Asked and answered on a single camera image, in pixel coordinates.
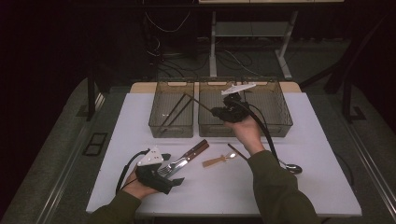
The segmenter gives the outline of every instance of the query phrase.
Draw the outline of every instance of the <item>white device part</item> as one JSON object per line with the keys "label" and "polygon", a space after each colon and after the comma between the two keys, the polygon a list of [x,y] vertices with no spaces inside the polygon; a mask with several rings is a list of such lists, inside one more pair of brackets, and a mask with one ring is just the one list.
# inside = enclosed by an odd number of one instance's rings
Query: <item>white device part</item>
{"label": "white device part", "polygon": [[158,147],[154,147],[153,149],[150,149],[148,154],[146,154],[146,156],[137,163],[137,166],[152,165],[157,163],[163,163],[163,155],[161,155]]}
{"label": "white device part", "polygon": [[226,90],[226,91],[222,91],[221,95],[228,95],[231,93],[235,93],[235,92],[239,92],[239,91],[244,91],[247,90],[249,88],[255,87],[256,83],[249,83],[249,84],[244,84],[244,85],[239,85],[239,86],[235,86],[234,84],[230,87],[230,89]]}

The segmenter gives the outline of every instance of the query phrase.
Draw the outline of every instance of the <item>desk in background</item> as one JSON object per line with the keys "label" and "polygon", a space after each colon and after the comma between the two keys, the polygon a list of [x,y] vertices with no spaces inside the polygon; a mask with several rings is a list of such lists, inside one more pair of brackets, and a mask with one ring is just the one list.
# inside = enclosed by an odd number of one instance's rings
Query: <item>desk in background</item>
{"label": "desk in background", "polygon": [[[304,172],[297,176],[299,189],[311,200],[320,217],[361,216],[361,208],[318,123],[306,94],[295,83],[281,83],[294,125],[285,138],[273,138],[280,159],[296,163]],[[159,146],[174,161],[202,140],[194,117],[193,138],[156,138],[149,129],[155,83],[136,83],[127,94],[96,179],[87,212],[108,204],[115,195],[124,164],[138,151]],[[203,168],[201,162],[230,151],[230,143],[248,156],[234,137],[207,137],[210,147],[173,178],[185,177],[169,195],[154,194],[136,211],[146,217],[257,217],[252,173],[242,158]]]}

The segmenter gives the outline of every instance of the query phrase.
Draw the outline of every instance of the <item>floor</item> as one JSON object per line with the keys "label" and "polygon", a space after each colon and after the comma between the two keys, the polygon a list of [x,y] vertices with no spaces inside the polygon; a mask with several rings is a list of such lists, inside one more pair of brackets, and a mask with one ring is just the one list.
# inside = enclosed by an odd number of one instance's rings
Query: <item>floor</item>
{"label": "floor", "polygon": [[[292,41],[285,55],[293,80],[301,83],[335,63],[345,52],[347,40]],[[164,62],[158,65],[158,77],[207,77],[208,40],[199,39],[197,55],[186,56],[174,49],[164,50]],[[218,39],[218,76],[272,76],[283,78],[274,49],[280,41],[267,38]],[[353,89],[352,105],[358,106],[365,119],[353,124],[341,116],[342,92],[326,94],[326,78],[303,89],[308,94],[318,120],[332,146],[346,178],[361,204],[362,217],[331,218],[326,223],[395,223],[378,191],[367,165],[361,160],[366,149],[390,189],[396,189],[392,171],[396,168],[396,138],[385,121]],[[70,95],[64,112],[42,147],[29,175],[23,181],[2,223],[84,223],[85,207],[90,199],[96,175],[110,140],[123,99],[129,87],[113,87],[97,98],[97,112],[86,121],[86,80]],[[97,157],[81,154],[93,133],[107,133],[102,152]],[[262,223],[259,218],[164,218],[147,222],[162,223]]]}

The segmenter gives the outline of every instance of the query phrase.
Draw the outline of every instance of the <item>olive green sweater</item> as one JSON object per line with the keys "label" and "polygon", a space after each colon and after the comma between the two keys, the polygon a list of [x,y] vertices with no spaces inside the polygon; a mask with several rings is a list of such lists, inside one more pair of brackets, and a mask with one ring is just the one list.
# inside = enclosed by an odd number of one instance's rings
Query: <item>olive green sweater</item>
{"label": "olive green sweater", "polygon": [[[297,188],[297,178],[282,169],[270,151],[258,152],[247,162],[264,223],[319,223],[312,203]],[[110,204],[93,212],[88,223],[130,223],[140,204],[134,196],[120,191]]]}

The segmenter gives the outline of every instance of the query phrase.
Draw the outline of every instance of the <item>light wooden handle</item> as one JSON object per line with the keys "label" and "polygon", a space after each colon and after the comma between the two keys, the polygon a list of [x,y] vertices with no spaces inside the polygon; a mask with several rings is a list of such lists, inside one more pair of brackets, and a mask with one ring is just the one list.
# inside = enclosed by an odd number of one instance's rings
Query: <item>light wooden handle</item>
{"label": "light wooden handle", "polygon": [[226,160],[225,157],[223,155],[221,155],[218,158],[202,162],[202,165],[204,167],[207,167],[207,166],[213,165],[215,163],[218,163],[219,161],[225,161],[225,160]]}

